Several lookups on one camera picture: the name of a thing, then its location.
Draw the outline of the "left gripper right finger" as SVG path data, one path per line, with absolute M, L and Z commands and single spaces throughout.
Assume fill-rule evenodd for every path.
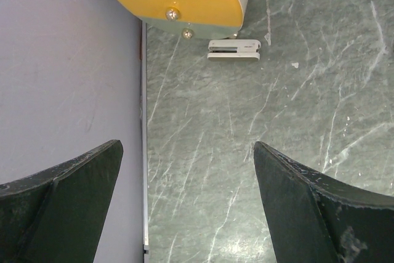
M 333 179 L 256 142 L 277 262 L 393 262 L 393 197 Z

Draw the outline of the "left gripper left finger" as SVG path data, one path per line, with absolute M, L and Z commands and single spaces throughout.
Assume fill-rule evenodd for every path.
M 93 262 L 122 157 L 110 140 L 2 184 L 1 262 Z

